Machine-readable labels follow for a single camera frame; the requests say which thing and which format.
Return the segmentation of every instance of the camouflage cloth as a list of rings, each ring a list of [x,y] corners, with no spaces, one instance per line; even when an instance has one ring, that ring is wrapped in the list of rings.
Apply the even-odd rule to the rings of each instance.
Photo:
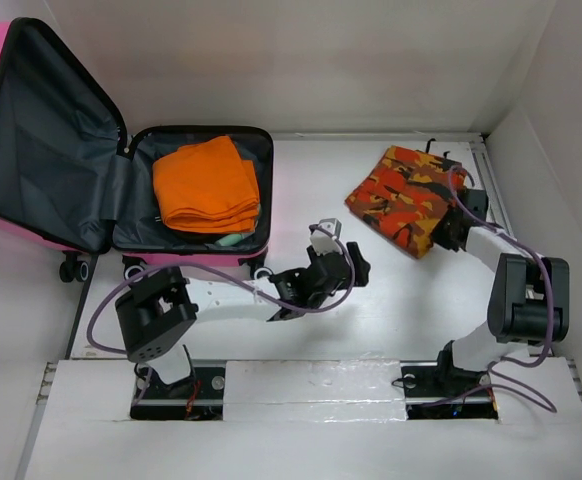
[[[458,162],[390,147],[371,174],[347,197],[351,212],[415,258],[433,246],[431,232],[453,203],[447,172]],[[463,188],[465,174],[453,174]]]

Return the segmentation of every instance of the folded cloth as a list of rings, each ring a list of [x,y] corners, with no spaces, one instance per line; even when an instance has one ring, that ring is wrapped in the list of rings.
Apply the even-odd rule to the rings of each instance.
[[[164,224],[195,233],[255,230],[260,193],[253,162],[228,136],[185,145],[153,164],[153,189]]]
[[[374,230],[421,258],[433,246],[431,233],[454,203],[447,180],[454,165],[461,164],[392,146],[345,203]],[[454,171],[456,189],[463,188],[465,176]]]

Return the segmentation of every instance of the wall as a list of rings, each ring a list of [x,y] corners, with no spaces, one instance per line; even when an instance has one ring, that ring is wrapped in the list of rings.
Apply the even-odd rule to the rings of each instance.
[[[44,0],[0,0],[0,21],[36,16]],[[0,232],[0,480],[16,475],[44,366],[64,353],[78,285],[57,277],[61,256]]]
[[[554,0],[48,3],[132,131],[485,131]]]
[[[562,349],[582,378],[582,1],[557,2],[520,97],[487,145],[517,235],[571,264]]]

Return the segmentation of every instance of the folded orange towel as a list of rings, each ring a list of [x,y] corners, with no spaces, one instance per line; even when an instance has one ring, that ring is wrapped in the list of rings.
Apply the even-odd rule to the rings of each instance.
[[[197,233],[255,229],[260,194],[253,162],[227,136],[186,145],[153,164],[153,189],[164,224]]]

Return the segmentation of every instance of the pink suitcase shell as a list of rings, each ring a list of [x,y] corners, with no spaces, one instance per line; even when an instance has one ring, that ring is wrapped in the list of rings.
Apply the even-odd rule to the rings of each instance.
[[[254,162],[260,187],[256,230],[231,247],[165,227],[151,179],[158,158],[219,135]],[[0,24],[0,228],[64,252],[64,281],[86,279],[80,254],[110,248],[123,253],[125,274],[142,261],[182,256],[246,263],[253,272],[266,255],[272,183],[273,141],[264,130],[159,126],[131,137],[113,101],[49,26],[31,18]]]

